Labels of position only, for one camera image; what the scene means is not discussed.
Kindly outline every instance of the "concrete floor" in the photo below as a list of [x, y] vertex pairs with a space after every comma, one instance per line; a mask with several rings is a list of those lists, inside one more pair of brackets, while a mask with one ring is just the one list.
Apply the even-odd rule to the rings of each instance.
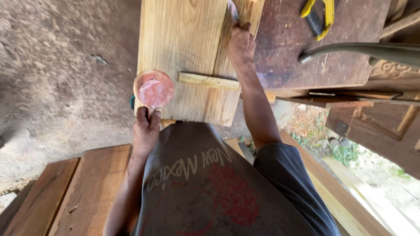
[[[0, 192], [48, 163], [132, 142], [140, 5], [0, 0]], [[223, 137], [249, 137], [241, 104], [231, 128], [216, 127]], [[274, 107], [279, 123], [290, 118], [292, 104]]]

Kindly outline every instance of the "person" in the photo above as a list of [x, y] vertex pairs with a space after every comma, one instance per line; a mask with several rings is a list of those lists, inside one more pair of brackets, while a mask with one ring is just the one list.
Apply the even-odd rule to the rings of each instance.
[[108, 213], [104, 236], [340, 235], [299, 151], [283, 144], [254, 63], [250, 24], [233, 26], [228, 55], [242, 87], [257, 148], [254, 165], [206, 123], [159, 133], [139, 108], [133, 151]]

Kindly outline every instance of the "wooden bowl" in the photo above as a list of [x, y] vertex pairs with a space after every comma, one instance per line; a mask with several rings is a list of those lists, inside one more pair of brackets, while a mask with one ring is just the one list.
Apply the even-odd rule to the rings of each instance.
[[156, 110], [166, 106], [173, 97], [173, 82], [169, 76], [158, 70], [147, 70], [137, 75], [133, 92], [145, 107]]

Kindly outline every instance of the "workbench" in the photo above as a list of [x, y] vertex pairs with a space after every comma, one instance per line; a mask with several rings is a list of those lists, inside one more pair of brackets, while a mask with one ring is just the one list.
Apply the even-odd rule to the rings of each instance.
[[[314, 89], [365, 84], [370, 74], [365, 55], [337, 52], [322, 55], [304, 65], [299, 64], [297, 59], [304, 51], [333, 43], [379, 42], [390, 0], [341, 0], [334, 24], [319, 42], [314, 39], [306, 20], [300, 18], [305, 2], [265, 0], [255, 53], [258, 77], [264, 89]], [[317, 1], [315, 6], [320, 11], [319, 17], [323, 17], [321, 1]]]

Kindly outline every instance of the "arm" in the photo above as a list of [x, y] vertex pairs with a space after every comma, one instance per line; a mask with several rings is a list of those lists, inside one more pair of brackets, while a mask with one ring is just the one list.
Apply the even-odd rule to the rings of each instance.
[[147, 156], [158, 141], [160, 111], [146, 119], [147, 108], [137, 110], [133, 124], [133, 152], [121, 186], [108, 213], [104, 236], [129, 235], [140, 214], [144, 166]]
[[276, 119], [257, 77], [254, 62], [255, 40], [250, 24], [232, 27], [228, 54], [242, 87], [244, 116], [255, 147], [281, 142]]

